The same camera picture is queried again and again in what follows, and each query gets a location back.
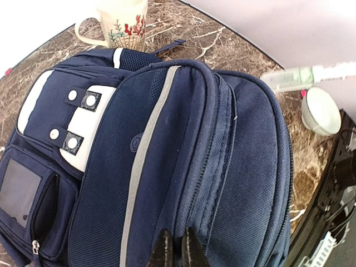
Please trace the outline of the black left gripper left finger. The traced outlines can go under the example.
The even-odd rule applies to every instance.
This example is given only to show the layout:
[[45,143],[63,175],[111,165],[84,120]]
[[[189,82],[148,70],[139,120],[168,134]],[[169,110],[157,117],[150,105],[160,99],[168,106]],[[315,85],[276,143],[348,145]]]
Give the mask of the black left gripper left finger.
[[158,235],[154,250],[147,263],[148,267],[173,267],[174,253],[172,236],[168,229],[162,229]]

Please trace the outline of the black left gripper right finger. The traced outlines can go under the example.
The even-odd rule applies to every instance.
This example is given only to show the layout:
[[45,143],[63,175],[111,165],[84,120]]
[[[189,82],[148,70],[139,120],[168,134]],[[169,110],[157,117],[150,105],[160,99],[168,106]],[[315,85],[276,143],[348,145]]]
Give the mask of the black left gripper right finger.
[[209,267],[202,246],[193,228],[186,228],[181,242],[183,267]]

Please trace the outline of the navy blue student backpack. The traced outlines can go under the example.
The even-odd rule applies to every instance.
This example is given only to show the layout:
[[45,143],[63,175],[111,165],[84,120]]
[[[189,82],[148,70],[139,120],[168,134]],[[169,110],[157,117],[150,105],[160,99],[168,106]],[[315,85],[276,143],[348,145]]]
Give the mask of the navy blue student backpack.
[[291,140],[247,73],[124,48],[78,53],[30,87],[1,158],[1,244],[18,266],[174,266],[193,228],[210,266],[283,266]]

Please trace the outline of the clear pen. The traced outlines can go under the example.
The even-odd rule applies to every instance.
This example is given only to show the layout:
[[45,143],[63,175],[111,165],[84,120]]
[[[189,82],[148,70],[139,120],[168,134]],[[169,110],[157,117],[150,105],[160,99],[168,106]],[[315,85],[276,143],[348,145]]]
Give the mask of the clear pen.
[[316,83],[342,81],[355,78],[355,62],[336,63],[330,66],[290,68],[264,73],[260,79],[274,92],[306,90]]

